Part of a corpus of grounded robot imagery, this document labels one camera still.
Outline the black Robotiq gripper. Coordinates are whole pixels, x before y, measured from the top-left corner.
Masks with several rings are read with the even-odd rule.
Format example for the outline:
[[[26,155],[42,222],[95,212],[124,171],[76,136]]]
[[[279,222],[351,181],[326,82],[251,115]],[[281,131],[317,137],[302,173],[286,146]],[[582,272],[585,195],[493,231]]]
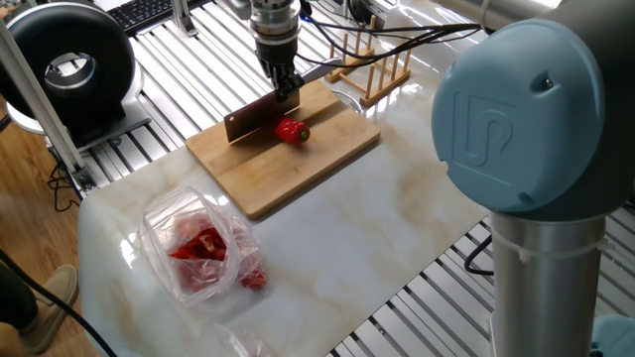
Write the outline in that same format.
[[[296,39],[277,45],[256,43],[256,55],[265,75],[275,88],[279,102],[286,101],[293,92],[305,84],[303,78],[295,73],[294,57],[297,50]]]

